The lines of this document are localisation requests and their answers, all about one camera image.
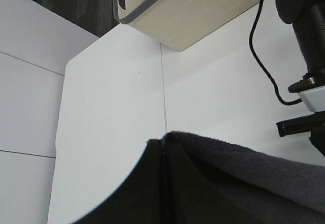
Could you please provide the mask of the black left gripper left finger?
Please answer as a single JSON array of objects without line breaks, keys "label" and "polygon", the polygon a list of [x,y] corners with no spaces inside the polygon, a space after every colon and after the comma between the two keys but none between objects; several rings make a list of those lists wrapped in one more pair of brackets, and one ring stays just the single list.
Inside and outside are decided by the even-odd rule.
[{"label": "black left gripper left finger", "polygon": [[149,140],[124,182],[75,223],[163,223],[163,146]]}]

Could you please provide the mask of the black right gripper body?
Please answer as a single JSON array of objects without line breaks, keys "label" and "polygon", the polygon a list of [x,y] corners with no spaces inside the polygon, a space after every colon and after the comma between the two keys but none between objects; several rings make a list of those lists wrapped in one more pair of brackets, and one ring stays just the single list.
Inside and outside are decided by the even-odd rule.
[{"label": "black right gripper body", "polygon": [[276,126],[280,137],[310,132],[309,141],[324,156],[324,113],[280,121]]}]

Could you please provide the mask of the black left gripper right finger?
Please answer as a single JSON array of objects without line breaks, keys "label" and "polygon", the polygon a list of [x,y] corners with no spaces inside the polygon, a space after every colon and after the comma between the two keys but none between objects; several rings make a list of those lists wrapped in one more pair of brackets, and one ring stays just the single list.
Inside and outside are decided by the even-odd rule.
[{"label": "black left gripper right finger", "polygon": [[324,213],[237,179],[165,142],[171,208],[182,223],[324,223]]}]

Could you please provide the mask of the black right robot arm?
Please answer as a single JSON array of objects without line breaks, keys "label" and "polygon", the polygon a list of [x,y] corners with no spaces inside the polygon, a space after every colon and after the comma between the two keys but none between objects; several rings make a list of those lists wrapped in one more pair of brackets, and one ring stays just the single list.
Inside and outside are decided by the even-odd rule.
[{"label": "black right robot arm", "polygon": [[275,0],[280,19],[291,24],[307,66],[303,78],[288,87],[310,115],[277,123],[281,137],[309,132],[311,144],[324,154],[324,0]]}]

